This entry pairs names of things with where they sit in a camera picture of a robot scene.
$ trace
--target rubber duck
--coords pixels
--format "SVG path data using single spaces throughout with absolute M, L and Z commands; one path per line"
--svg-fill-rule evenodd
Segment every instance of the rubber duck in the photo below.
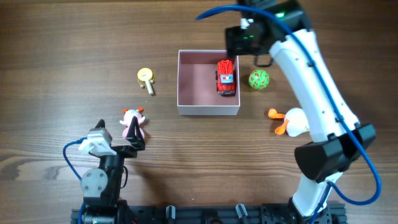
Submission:
M 284 134 L 287 131 L 290 137 L 296 137 L 310 130 L 308 119 L 301 108 L 292 108 L 286 114 L 281 114 L 275 109 L 270 109 L 268 117 L 271 119 L 284 119 L 284 123 L 275 129 L 277 135 Z

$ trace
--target wooden table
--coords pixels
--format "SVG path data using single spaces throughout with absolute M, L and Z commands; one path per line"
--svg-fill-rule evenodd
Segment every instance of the wooden table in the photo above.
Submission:
M 383 181 L 372 205 L 347 205 L 349 223 L 398 219 L 398 3 L 302 1 L 328 68 L 347 104 L 377 139 L 368 149 Z M 68 223 L 83 200 L 62 147 L 87 134 L 101 118 L 124 144 L 124 108 L 143 107 L 147 149 L 129 159 L 130 205 L 259 205 L 287 202 L 300 170 L 294 149 L 310 141 L 276 136 L 269 108 L 299 106 L 280 68 L 270 85 L 241 84 L 237 116 L 179 116 L 180 49 L 224 49 L 224 28 L 238 13 L 195 21 L 199 13 L 233 1 L 138 1 L 0 6 L 0 223 Z M 240 58 L 241 74 L 255 69 Z M 149 96 L 136 73 L 157 74 Z M 80 174 L 98 160 L 68 150 Z M 360 158 L 338 181 L 350 198 L 366 199 L 374 179 Z M 330 200 L 339 200 L 332 193 Z

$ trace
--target red toy car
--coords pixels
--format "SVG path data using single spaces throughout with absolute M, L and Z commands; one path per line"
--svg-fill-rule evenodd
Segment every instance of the red toy car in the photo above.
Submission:
M 216 71 L 217 92 L 221 96 L 235 95 L 236 85 L 232 61 L 222 60 L 217 64 Z

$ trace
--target green ball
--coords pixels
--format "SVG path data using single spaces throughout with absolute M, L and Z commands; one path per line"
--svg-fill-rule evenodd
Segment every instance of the green ball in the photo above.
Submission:
M 269 75 L 266 71 L 257 69 L 250 73 L 249 84 L 251 87 L 257 90 L 262 90 L 267 87 L 268 83 Z

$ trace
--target cardboard box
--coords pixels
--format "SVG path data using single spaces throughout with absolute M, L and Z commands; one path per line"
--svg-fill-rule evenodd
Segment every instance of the cardboard box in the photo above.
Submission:
M 241 106 L 238 56 L 233 62 L 236 94 L 221 96 L 216 90 L 217 63 L 226 50 L 180 50 L 178 52 L 177 106 L 179 115 L 236 115 Z

